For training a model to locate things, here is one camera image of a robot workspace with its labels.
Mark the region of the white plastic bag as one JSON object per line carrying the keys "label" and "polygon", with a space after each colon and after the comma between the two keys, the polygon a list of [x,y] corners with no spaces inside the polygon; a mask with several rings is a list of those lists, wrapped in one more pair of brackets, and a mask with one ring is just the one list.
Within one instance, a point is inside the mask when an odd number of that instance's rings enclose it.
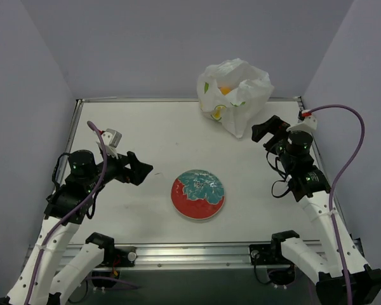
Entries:
{"label": "white plastic bag", "polygon": [[[218,89],[222,86],[232,91],[223,95]],[[236,58],[207,66],[197,79],[196,91],[202,114],[240,139],[248,121],[269,100],[274,86],[267,72]]]}

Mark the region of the yellow fake mango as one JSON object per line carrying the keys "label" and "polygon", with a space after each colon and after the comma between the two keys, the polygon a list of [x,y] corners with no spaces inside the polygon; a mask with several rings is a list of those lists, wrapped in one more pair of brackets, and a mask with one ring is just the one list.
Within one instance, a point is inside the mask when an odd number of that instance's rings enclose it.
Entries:
{"label": "yellow fake mango", "polygon": [[232,88],[226,86],[219,87],[218,89],[223,95],[227,95],[232,91]]}

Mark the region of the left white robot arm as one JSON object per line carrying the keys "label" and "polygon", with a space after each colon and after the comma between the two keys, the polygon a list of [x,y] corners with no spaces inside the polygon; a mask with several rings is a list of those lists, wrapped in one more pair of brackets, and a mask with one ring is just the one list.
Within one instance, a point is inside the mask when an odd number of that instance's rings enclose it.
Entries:
{"label": "left white robot arm", "polygon": [[70,174],[62,186],[47,198],[41,232],[17,282],[0,304],[66,304],[69,297],[97,266],[111,267],[123,251],[114,239],[92,233],[78,254],[62,269],[59,263],[77,233],[96,195],[112,180],[140,185],[153,170],[135,153],[108,156],[96,164],[88,150],[68,153]]}

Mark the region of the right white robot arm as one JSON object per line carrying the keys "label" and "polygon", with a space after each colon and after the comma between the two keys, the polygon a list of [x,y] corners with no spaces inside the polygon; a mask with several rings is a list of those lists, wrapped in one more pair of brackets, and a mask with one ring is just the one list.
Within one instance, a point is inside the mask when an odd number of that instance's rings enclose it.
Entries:
{"label": "right white robot arm", "polygon": [[251,139],[275,155],[272,169],[281,176],[319,236],[324,255],[310,249],[293,230],[274,233],[269,254],[276,262],[289,261],[315,285],[321,304],[371,304],[381,290],[381,270],[373,269],[356,247],[333,202],[330,184],[311,156],[311,131],[317,122],[302,116],[291,126],[273,115],[252,127]]}

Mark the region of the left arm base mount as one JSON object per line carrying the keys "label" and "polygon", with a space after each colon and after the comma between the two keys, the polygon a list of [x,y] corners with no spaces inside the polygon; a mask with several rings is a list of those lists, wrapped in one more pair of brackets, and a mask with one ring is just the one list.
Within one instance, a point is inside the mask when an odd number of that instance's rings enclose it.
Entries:
{"label": "left arm base mount", "polygon": [[90,273],[89,283],[94,292],[119,290],[136,290],[138,287],[122,279],[122,270],[124,268],[133,268],[137,253],[135,247],[125,247],[123,249],[115,248],[106,250],[103,261],[97,266],[98,271]]}

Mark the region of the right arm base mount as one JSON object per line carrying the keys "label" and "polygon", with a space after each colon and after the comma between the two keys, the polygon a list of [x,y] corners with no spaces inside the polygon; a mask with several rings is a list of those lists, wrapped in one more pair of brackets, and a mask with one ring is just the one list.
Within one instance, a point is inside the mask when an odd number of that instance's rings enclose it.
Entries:
{"label": "right arm base mount", "polygon": [[270,243],[251,244],[248,249],[253,274],[259,284],[286,290],[297,281],[296,265],[278,254]]}

